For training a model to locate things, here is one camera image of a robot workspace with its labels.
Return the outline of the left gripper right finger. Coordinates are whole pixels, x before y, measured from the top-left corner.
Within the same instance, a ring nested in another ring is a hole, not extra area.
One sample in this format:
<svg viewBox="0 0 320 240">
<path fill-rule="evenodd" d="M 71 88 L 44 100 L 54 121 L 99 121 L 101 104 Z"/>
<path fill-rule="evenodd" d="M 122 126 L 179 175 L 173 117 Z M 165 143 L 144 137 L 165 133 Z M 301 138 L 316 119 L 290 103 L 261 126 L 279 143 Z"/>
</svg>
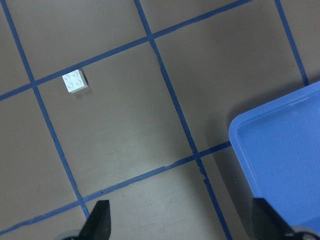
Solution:
<svg viewBox="0 0 320 240">
<path fill-rule="evenodd" d="M 251 226 L 257 240 L 298 240 L 299 235 L 264 198 L 253 198 Z"/>
</svg>

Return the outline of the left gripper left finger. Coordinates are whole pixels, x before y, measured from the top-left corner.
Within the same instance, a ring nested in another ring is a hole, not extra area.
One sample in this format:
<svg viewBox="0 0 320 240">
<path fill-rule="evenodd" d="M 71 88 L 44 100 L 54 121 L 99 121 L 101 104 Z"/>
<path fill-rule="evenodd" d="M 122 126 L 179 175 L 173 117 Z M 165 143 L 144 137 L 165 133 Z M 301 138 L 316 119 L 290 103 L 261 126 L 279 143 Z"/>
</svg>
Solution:
<svg viewBox="0 0 320 240">
<path fill-rule="evenodd" d="M 81 229 L 77 240 L 109 240 L 111 236 L 111 210 L 109 200 L 96 202 Z"/>
</svg>

